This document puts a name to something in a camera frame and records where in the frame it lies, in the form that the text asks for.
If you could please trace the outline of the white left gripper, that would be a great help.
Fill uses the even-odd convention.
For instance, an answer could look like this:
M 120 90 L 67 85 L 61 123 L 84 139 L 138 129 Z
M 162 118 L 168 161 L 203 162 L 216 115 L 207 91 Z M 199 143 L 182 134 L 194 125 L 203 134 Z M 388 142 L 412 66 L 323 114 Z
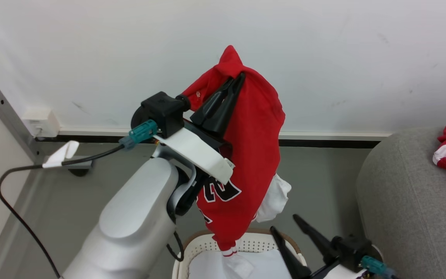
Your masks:
M 244 82 L 244 72 L 235 78 L 228 78 L 193 113 L 190 117 L 193 124 L 203 125 L 203 128 L 212 134 L 225 134 Z M 154 138 L 223 185 L 227 184 L 233 175 L 233 163 L 189 129 L 183 127 L 168 138 L 159 134 Z

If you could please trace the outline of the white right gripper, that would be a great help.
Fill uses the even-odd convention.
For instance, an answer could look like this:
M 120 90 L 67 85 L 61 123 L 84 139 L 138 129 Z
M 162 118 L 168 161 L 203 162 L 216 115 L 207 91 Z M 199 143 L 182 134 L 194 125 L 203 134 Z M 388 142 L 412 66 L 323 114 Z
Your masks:
M 311 272 L 311 270 L 303 265 L 286 246 L 282 234 L 274 226 L 271 226 L 270 233 L 292 279 L 366 279 L 366 269 L 352 271 L 340 264 L 336 261 L 339 254 L 333 249 L 330 240 L 319 233 L 319 231 L 308 224 L 298 214 L 294 214 L 292 217 L 299 229 L 309 236 L 322 255 L 323 262 L 326 264 L 315 272 Z

